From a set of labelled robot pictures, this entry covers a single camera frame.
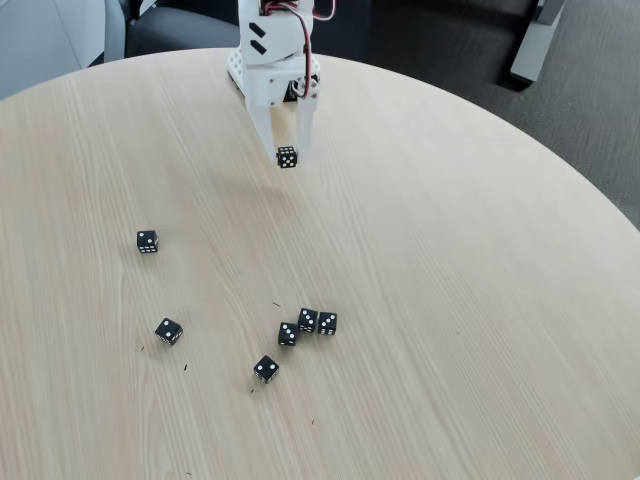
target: robotic arm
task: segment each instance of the robotic arm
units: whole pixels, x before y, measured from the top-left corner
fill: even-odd
[[[227,69],[245,98],[262,145],[281,168],[295,167],[306,158],[311,143],[313,114],[320,93],[320,65],[311,53],[313,0],[239,0],[240,46],[227,59]],[[273,143],[271,107],[297,101],[298,145]]]

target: die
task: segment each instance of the die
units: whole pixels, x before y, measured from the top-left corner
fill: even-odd
[[[338,326],[338,314],[329,312],[320,312],[318,318],[318,333],[321,335],[333,335],[336,333]]]
[[[173,346],[182,336],[182,327],[179,323],[165,318],[156,328],[156,336],[163,342]]]
[[[298,154],[293,147],[278,148],[278,166],[280,168],[291,168],[298,164]]]
[[[253,373],[256,377],[262,380],[264,383],[270,383],[271,380],[276,378],[278,375],[278,371],[280,367],[276,362],[271,360],[267,355],[262,357],[262,360],[258,362],[258,364],[253,367]]]
[[[298,317],[298,330],[313,333],[316,330],[317,319],[318,312],[310,308],[303,308],[300,310],[300,316]]]
[[[278,343],[287,347],[295,347],[298,339],[298,326],[295,323],[281,323],[278,332]]]
[[[143,230],[138,232],[138,250],[140,253],[151,253],[158,251],[158,235],[155,230]]]

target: wooden table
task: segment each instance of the wooden table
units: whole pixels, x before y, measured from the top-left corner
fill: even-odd
[[[333,58],[280,170],[225,53],[0,103],[0,477],[639,475],[631,223],[497,117]],[[280,347],[302,306],[337,334]]]

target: gray floor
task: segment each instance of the gray floor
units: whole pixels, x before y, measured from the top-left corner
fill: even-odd
[[[370,61],[522,129],[640,228],[640,0],[567,0],[539,82],[518,92],[505,72],[532,3],[388,0],[376,9]]]

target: chair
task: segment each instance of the chair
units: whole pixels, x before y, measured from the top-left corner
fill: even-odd
[[[142,0],[105,0],[104,61],[191,48],[237,47],[237,26],[171,7],[149,8]]]
[[[331,0],[315,0],[316,11],[331,11]],[[366,62],[373,0],[338,0],[335,17],[314,22],[311,46],[314,53]]]

